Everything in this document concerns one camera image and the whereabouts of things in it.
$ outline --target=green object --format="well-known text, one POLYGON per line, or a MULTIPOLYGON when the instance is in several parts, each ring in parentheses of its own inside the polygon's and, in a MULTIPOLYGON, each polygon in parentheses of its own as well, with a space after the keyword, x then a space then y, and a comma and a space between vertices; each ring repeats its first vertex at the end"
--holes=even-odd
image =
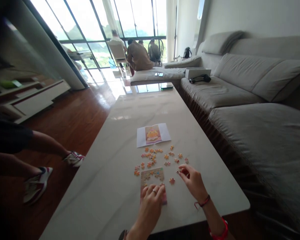
POLYGON ((169 89, 173 89, 173 87, 161 88, 162 91, 164 91, 164 90, 169 90, 169 89))
POLYGON ((17 88, 17 87, 21 87, 22 84, 19 83, 17 80, 2 80, 0 81, 0 86, 5 88, 5 89, 10 89, 10 88, 17 88))

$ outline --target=chair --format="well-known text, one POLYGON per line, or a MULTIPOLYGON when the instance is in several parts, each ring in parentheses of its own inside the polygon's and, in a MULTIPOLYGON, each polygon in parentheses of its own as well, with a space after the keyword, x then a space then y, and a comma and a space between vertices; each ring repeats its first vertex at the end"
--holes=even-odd
POLYGON ((163 46, 163 41, 160 38, 152 38, 150 40, 149 46, 148 46, 148 53, 150 56, 150 60, 152 62, 155 62, 155 66, 157 66, 157 63, 159 64, 159 66, 162 67, 162 56, 163 56, 163 50, 164 50, 164 46, 163 46), (154 40, 155 45, 158 46, 157 47, 152 47, 151 45, 151 41, 154 40))
POLYGON ((114 60, 117 62, 117 65, 119 65, 119 63, 128 63, 128 60, 126 58, 126 53, 124 52, 121 42, 107 41, 107 44, 110 48, 110 51, 112 53, 114 60))

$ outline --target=black shorts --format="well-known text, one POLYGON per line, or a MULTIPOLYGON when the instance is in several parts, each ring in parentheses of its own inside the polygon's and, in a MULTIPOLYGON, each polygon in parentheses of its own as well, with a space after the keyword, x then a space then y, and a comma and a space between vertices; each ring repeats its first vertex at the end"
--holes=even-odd
POLYGON ((32 130, 10 122, 0 115, 0 153, 20 152, 28 146, 32 136, 32 130))

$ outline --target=shirt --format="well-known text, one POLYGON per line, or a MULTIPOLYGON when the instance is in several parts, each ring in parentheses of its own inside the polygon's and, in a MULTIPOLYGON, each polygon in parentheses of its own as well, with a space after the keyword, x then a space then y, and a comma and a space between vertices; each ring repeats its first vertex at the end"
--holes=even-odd
POLYGON ((159 51, 158 45, 156 45, 155 43, 150 44, 149 55, 150 55, 151 61, 153 61, 153 62, 160 59, 160 51, 159 51))
POLYGON ((121 38, 119 38, 119 37, 113 37, 110 41, 118 41, 118 42, 121 42, 123 49, 125 49, 125 47, 126 47, 126 46, 124 45, 123 40, 122 40, 121 38))
POLYGON ((136 71, 152 69, 153 63, 147 50, 135 40, 128 46, 127 53, 127 60, 129 63, 134 63, 136 71))

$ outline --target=black bag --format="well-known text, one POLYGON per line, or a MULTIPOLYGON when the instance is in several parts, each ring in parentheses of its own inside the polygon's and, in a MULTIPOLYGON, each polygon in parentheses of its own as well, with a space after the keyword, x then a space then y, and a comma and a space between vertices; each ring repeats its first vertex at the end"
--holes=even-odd
POLYGON ((187 47, 187 48, 184 50, 183 58, 189 58, 189 57, 190 57, 190 54, 191 54, 191 56, 192 56, 192 52, 191 52, 190 48, 187 47))
POLYGON ((190 78, 189 79, 189 82, 194 84, 196 82, 210 82, 211 81, 211 78, 209 77, 209 75, 207 74, 202 74, 200 76, 197 76, 197 77, 194 77, 194 78, 190 78))

